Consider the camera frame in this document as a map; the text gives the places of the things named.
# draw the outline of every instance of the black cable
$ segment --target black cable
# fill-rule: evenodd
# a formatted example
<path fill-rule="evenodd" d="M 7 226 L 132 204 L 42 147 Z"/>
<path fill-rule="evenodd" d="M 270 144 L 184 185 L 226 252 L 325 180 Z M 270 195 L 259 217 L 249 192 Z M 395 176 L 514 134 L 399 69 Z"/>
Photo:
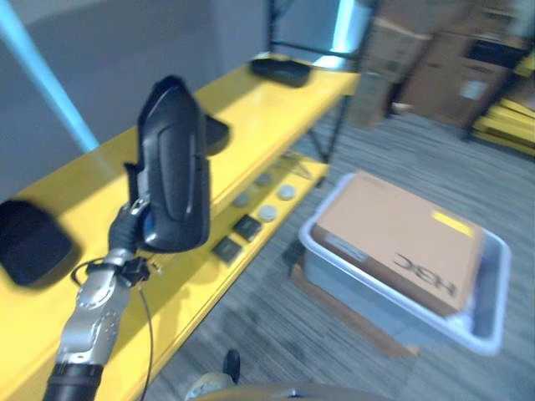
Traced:
<path fill-rule="evenodd" d="M 95 263 L 96 261 L 102 261 L 103 257 L 96 257 L 95 259 L 91 259 L 90 261 L 85 261 L 84 263 L 80 263 L 77 265 L 71 272 L 70 272 L 70 279 L 76 284 L 78 287 L 82 287 L 82 283 L 79 281 L 79 279 L 76 277 L 78 274 L 78 270 L 80 270 L 84 266 L 88 266 L 91 263 Z"/>
<path fill-rule="evenodd" d="M 145 386 L 143 387 L 143 392 L 141 393 L 141 397 L 139 400 L 139 401 L 143 401 L 147 394 L 147 389 L 149 388 L 150 372 L 152 371 L 152 358 L 154 357 L 154 334 L 152 332 L 152 317 L 150 316 L 149 303 L 147 302 L 145 298 L 145 294 L 143 293 L 143 289 L 141 287 L 140 287 L 140 296 L 141 296 L 141 301 L 143 302 L 143 308 L 145 309 L 145 313 L 147 315 L 147 321 L 149 323 L 149 335 L 150 335 L 149 368 L 147 369 L 147 378 L 145 380 Z"/>

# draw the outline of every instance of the yellow shelf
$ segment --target yellow shelf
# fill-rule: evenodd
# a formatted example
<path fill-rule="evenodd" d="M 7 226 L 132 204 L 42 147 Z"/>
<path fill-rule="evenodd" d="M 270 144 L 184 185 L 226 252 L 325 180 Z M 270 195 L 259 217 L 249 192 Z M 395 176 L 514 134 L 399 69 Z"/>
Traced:
<path fill-rule="evenodd" d="M 535 119 L 535 111 L 528 109 L 526 106 L 522 106 L 521 104 L 513 102 L 512 100 L 502 99 L 500 100 L 500 104 L 505 108 L 514 110 L 520 114 L 524 114 L 530 119 Z"/>
<path fill-rule="evenodd" d="M 216 221 L 228 218 L 223 216 L 237 194 L 336 105 L 340 96 L 349 94 L 357 79 L 357 74 L 315 69 L 306 86 L 294 89 L 262 80 L 251 75 L 246 67 L 241 67 L 196 92 L 201 105 L 232 128 L 230 144 L 210 160 L 214 230 L 221 225 Z M 126 202 L 123 163 L 135 161 L 136 146 L 136 129 L 128 129 L 97 150 L 31 185 L 17 197 L 34 201 L 56 217 L 79 245 L 80 261 L 103 256 L 107 251 L 110 223 Z M 167 272 L 166 279 L 153 277 L 147 286 L 149 294 L 180 294 L 167 296 L 166 302 L 164 298 L 158 298 L 160 301 L 152 306 L 156 309 L 157 366 L 163 364 L 177 344 L 187 337 L 250 257 L 252 253 L 244 252 L 240 268 L 227 269 L 207 262 L 206 252 L 197 250 L 188 254 L 187 266 L 177 269 L 180 273 Z M 180 274 L 181 278 L 176 278 L 175 274 Z M 204 301 L 197 299 L 201 297 L 196 295 L 198 292 L 205 294 Z M 67 277 L 37 291 L 15 286 L 0 268 L 0 320 L 5 327 L 0 331 L 0 343 L 12 344 L 4 351 L 0 365 L 0 399 L 41 397 L 59 334 L 74 308 L 75 294 L 76 288 Z M 146 355 L 143 352 L 147 349 L 148 334 L 140 330 L 145 325 L 145 318 L 137 313 L 140 311 L 137 298 L 133 294 L 129 306 L 129 311 L 133 312 L 128 312 L 122 322 L 120 343 L 115 351 L 121 357 L 114 358 L 111 368 L 106 369 L 103 388 L 113 394 L 122 391 L 131 396 L 139 389 L 136 387 L 139 383 L 132 382 L 129 377 L 140 380 L 145 374 Z M 179 324 L 183 326 L 180 332 L 176 329 Z M 137 328 L 138 332 L 132 333 L 132 328 Z M 131 332 L 132 337 L 125 338 L 125 332 Z M 122 397 L 101 395 L 100 399 Z"/>
<path fill-rule="evenodd" d="M 535 130 L 535 119 L 502 106 L 492 106 L 487 113 L 487 117 L 510 125 L 518 125 L 525 129 Z"/>
<path fill-rule="evenodd" d="M 500 138 L 495 135 L 486 134 L 485 132 L 481 132 L 481 131 L 475 131 L 475 135 L 477 138 L 480 138 L 482 140 L 487 140 L 489 142 L 492 142 L 493 144 L 507 146 L 509 148 L 519 150 L 528 155 L 535 156 L 535 149 L 530 148 L 529 146 L 521 145 L 512 140 L 507 140 L 505 138 Z"/>
<path fill-rule="evenodd" d="M 480 117 L 474 128 L 488 134 L 504 136 L 509 140 L 516 140 L 526 146 L 535 145 L 535 129 L 525 128 L 519 124 L 510 124 L 501 119 Z"/>
<path fill-rule="evenodd" d="M 327 165 L 300 155 L 291 160 L 281 159 L 268 169 L 272 176 L 271 185 L 250 185 L 247 189 L 251 197 L 249 205 L 243 208 L 228 206 L 217 216 L 211 224 L 210 238 L 204 246 L 181 254 L 157 255 L 151 259 L 163 271 L 161 276 L 153 274 L 144 284 L 155 333 L 153 375 L 185 342 L 293 208 L 326 174 L 327 169 Z M 296 196 L 292 200 L 278 199 L 277 190 L 282 184 L 296 188 Z M 277 208 L 276 220 L 264 222 L 251 243 L 231 233 L 230 237 L 243 248 L 241 255 L 230 266 L 214 256 L 211 249 L 232 231 L 232 226 L 245 214 L 258 219 L 258 210 L 262 205 Z M 133 400 L 139 395 L 145 380 L 149 360 L 148 324 L 138 294 L 133 291 L 131 296 L 132 302 L 121 320 L 118 342 L 104 370 L 98 400 Z M 67 298 L 64 302 L 72 307 L 74 298 Z M 23 386 L 18 386 L 8 399 L 41 399 L 53 361 L 54 355 L 50 353 L 40 361 L 32 377 Z"/>
<path fill-rule="evenodd" d="M 514 73 L 523 77 L 529 77 L 535 70 L 535 54 L 531 52 L 514 69 Z"/>

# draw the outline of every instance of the plastic storage bin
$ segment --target plastic storage bin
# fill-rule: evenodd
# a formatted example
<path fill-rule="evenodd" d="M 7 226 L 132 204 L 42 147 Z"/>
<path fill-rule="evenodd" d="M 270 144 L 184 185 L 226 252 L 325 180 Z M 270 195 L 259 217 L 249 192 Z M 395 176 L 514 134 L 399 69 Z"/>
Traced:
<path fill-rule="evenodd" d="M 404 345 L 454 341 L 474 353 L 500 351 L 511 266 L 509 246 L 485 231 L 481 265 L 465 310 L 441 317 L 319 245 L 310 231 L 353 175 L 345 175 L 301 227 L 304 275 Z"/>

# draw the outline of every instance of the small black square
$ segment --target small black square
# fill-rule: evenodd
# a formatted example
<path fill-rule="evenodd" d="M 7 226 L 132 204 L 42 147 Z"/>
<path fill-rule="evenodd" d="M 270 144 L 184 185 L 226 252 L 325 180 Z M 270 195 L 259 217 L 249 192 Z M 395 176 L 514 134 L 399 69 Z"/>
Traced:
<path fill-rule="evenodd" d="M 233 228 L 241 238 L 251 242 L 262 228 L 262 223 L 249 215 L 245 215 Z"/>
<path fill-rule="evenodd" d="M 242 253 L 242 247 L 228 236 L 225 236 L 211 251 L 218 255 L 227 265 L 230 265 Z"/>

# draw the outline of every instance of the gray carpet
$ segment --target gray carpet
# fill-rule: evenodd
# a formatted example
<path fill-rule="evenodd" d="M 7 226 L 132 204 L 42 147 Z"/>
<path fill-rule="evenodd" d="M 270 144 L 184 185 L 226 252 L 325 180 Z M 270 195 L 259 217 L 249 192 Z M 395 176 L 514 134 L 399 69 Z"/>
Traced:
<path fill-rule="evenodd" d="M 317 131 L 324 136 L 333 123 L 328 115 Z M 155 378 L 147 399 L 182 400 L 195 379 L 221 368 L 229 348 L 242 355 L 242 383 L 331 383 L 399 400 L 535 399 L 535 164 L 460 136 L 415 115 L 372 130 L 345 125 L 324 185 L 288 218 Z M 314 154 L 306 137 L 294 148 Z M 442 345 L 415 358 L 387 358 L 288 280 L 302 251 L 298 228 L 338 178 L 357 169 L 468 217 L 509 244 L 512 274 L 499 356 Z"/>

